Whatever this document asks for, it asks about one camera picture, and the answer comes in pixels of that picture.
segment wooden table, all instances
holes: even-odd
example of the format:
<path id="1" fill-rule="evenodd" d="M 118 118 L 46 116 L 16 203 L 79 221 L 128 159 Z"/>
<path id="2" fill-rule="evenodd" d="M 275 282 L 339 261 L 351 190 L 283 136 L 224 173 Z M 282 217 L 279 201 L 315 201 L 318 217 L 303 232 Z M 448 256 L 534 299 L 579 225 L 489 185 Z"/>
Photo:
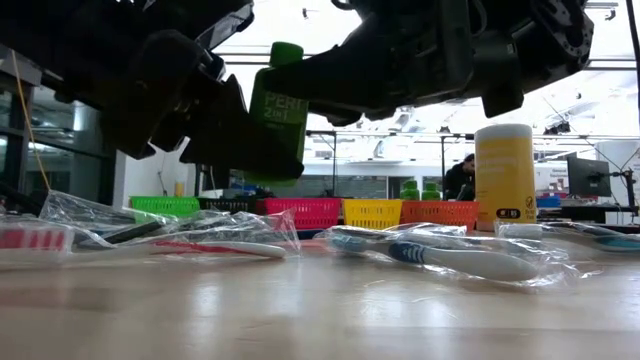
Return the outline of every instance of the wooden table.
<path id="1" fill-rule="evenodd" d="M 640 265 L 538 293 L 394 264 L 151 263 L 0 273 L 7 360 L 639 359 Z"/>

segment bottle cap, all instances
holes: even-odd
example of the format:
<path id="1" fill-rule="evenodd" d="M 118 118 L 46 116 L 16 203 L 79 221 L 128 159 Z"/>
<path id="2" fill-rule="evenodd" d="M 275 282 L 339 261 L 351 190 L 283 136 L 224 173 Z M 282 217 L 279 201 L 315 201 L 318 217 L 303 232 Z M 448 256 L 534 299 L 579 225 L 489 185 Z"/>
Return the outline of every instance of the bottle cap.
<path id="1" fill-rule="evenodd" d="M 302 47 L 277 41 L 271 45 L 271 57 L 269 58 L 269 66 L 278 67 L 292 62 L 302 60 L 304 50 Z"/>

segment black basket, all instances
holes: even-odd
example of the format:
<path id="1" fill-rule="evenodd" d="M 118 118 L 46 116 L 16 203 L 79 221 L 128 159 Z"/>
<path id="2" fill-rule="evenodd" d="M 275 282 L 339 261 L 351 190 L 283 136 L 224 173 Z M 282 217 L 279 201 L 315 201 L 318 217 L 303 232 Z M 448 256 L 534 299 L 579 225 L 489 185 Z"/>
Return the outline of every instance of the black basket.
<path id="1" fill-rule="evenodd" d="M 255 199 L 207 199 L 198 198 L 200 201 L 200 209 L 202 210 L 221 210 L 235 214 L 239 211 L 257 213 Z"/>

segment yellow basket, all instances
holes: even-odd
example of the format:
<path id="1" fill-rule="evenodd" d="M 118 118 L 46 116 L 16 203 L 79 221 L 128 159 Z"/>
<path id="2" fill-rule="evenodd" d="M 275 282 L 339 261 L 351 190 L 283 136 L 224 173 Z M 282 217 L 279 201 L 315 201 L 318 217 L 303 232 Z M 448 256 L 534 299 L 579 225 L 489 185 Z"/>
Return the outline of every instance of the yellow basket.
<path id="1" fill-rule="evenodd" d="M 344 223 L 383 230 L 400 224 L 402 200 L 344 200 Z"/>

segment yellow cable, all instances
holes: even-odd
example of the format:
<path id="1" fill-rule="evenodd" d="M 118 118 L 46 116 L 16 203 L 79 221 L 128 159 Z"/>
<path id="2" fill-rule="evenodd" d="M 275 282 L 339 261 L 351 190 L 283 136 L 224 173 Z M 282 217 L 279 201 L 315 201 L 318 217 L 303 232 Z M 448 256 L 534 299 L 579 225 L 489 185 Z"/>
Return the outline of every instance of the yellow cable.
<path id="1" fill-rule="evenodd" d="M 36 140 L 33 136 L 33 128 L 31 127 L 31 116 L 29 114 L 29 110 L 27 109 L 27 102 L 24 98 L 24 92 L 22 91 L 22 82 L 20 80 L 20 70 L 18 70 L 18 59 L 16 58 L 16 52 L 11 50 L 11 56 L 13 57 L 13 71 L 16 73 L 16 82 L 18 83 L 18 95 L 20 96 L 20 103 L 22 104 L 22 112 L 24 114 L 24 121 L 27 123 L 27 129 L 29 129 L 29 137 L 31 138 L 31 143 L 33 144 L 33 152 L 36 155 L 36 161 L 38 162 L 38 167 L 40 168 L 40 173 L 42 174 L 42 180 L 44 180 L 44 185 L 47 187 L 48 191 L 51 191 L 51 186 L 49 185 L 49 179 L 47 179 L 47 172 L 44 171 L 44 166 L 42 166 L 42 161 L 40 160 L 40 154 L 38 153 L 38 148 L 36 146 Z"/>

